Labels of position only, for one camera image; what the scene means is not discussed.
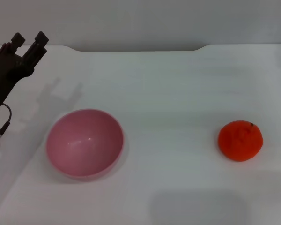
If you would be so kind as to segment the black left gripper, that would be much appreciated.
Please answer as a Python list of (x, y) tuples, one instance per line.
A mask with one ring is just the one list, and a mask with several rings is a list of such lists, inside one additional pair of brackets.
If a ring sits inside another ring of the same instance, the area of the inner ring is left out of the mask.
[(15, 33), (11, 42), (2, 45), (0, 48), (0, 106), (17, 82), (33, 74), (34, 67), (47, 52), (44, 47), (48, 41), (48, 37), (40, 31), (23, 57), (14, 55), (25, 42), (25, 38), (20, 33)]

